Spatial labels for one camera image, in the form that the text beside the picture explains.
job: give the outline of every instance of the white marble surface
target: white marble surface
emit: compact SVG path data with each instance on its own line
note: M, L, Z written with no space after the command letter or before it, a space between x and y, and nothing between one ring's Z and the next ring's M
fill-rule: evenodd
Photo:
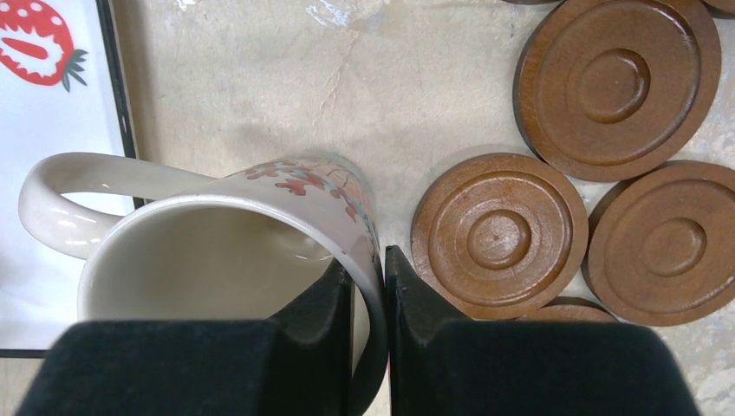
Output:
M223 176L306 148L364 170L383 245L448 167L527 153L511 106L521 48L554 7L498 0L114 0L140 155ZM735 167L735 21L718 96L677 157ZM576 181L591 210L610 185ZM566 293L590 296L582 279ZM735 414L735 307L658 332L705 414ZM369 414L388 414L381 389Z

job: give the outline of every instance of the red strawberry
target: red strawberry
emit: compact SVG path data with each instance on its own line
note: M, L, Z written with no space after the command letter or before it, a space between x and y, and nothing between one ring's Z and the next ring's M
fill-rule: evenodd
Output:
M74 49L67 24L51 6L40 0L0 0L0 62L25 81L61 81L69 91L72 76L87 85L78 74L86 53Z

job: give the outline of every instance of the mug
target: mug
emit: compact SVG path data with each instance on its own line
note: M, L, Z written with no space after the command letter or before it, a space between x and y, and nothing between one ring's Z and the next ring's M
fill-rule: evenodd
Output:
M153 199L117 217L62 194ZM355 166L306 153L222 179L97 153L39 162L19 215L38 241L87 259L77 313L99 319L264 319L335 258L353 278L353 409L365 410L387 363L372 193Z

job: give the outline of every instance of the brown wooden coaster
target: brown wooden coaster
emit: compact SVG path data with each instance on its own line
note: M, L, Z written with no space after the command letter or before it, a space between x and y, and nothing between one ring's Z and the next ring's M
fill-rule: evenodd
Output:
M676 162L615 192L593 212L585 270L612 312L645 325L678 325L735 297L735 171Z
M518 63L518 128L571 176L639 176L697 131L720 61L717 29L699 0L567 0Z
M705 0L713 8L715 17L732 19L735 17L735 0Z
M578 270L587 213L575 187L540 160L492 153L432 184L413 219L419 276L472 318L525 315Z
M521 316L519 321L618 322L592 302L574 297L557 297L550 304Z

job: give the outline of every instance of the red flower design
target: red flower design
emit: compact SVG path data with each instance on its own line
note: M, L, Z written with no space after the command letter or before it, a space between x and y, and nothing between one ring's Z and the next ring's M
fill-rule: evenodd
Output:
M278 183L276 186L279 188L287 188L291 193L300 197L306 195L304 186L307 185L312 185L315 188L324 191L324 181L320 176L315 175L311 171L306 171L304 173L306 174L306 178L286 179L286 182Z

